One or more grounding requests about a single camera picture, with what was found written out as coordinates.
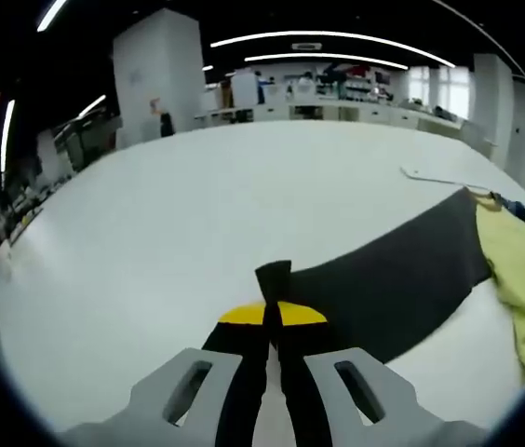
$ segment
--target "white table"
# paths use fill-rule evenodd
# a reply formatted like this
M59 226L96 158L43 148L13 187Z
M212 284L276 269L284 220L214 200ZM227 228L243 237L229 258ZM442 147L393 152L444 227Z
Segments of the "white table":
M461 142L362 123L197 130L105 157L45 203L12 248L11 278L0 277L0 334L16 383L57 430L109 417L136 382L201 347L222 313L261 299L257 266L325 262L458 188L408 179L403 164L479 178L525 203ZM491 280L389 366L429 411L494 424L520 383ZM280 413L264 414L267 445L283 442L269 441L288 430L274 428ZM285 415L278 423L289 424Z

